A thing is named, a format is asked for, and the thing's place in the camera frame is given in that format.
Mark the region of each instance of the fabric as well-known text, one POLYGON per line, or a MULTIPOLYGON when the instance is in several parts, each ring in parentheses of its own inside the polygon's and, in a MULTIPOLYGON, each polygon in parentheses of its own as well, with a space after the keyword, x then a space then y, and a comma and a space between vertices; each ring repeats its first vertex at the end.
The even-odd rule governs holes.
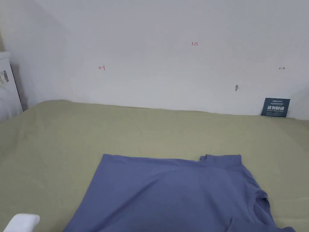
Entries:
POLYGON ((249 228, 279 231, 267 194, 240 155, 207 155, 196 162, 105 154, 64 232, 249 228), (244 222, 251 224, 240 227, 244 222))
POLYGON ((309 121, 293 118, 42 102, 0 123, 0 231, 18 213, 40 215, 35 232, 63 231, 109 153, 241 154, 276 225, 308 232, 308 138, 309 121))

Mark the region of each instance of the white plastic object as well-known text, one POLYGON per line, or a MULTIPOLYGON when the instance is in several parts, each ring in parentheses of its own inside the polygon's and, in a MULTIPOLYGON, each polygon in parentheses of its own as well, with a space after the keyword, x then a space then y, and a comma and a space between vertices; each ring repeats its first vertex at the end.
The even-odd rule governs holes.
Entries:
POLYGON ((32 232, 39 221, 39 215, 19 213, 11 219, 3 232, 32 232))

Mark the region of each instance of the mattress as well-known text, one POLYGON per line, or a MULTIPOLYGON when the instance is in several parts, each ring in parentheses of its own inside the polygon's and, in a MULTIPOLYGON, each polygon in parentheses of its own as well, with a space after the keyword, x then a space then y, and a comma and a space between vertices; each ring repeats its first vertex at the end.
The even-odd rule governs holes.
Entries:
POLYGON ((0 231, 17 213, 62 231, 103 153, 198 160, 241 154, 279 227, 309 229, 309 121, 42 102, 0 124, 0 231))

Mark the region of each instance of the green bed sheet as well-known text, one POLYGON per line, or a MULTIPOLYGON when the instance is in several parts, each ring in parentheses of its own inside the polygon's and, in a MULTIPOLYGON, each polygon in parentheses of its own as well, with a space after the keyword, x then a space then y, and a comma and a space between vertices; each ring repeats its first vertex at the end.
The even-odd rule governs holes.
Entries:
POLYGON ((277 225, 309 231, 309 121, 63 100, 0 124, 0 231, 17 213, 40 215, 35 231, 62 231, 103 153, 241 154, 268 193, 277 225))

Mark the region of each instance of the small sign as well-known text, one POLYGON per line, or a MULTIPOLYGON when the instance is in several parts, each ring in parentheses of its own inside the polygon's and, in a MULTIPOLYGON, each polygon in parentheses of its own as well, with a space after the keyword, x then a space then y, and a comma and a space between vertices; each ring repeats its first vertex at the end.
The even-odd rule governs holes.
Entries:
POLYGON ((0 86, 9 82, 6 71, 0 72, 0 86))
POLYGON ((265 98, 261 115, 271 117, 286 117, 290 99, 265 98))

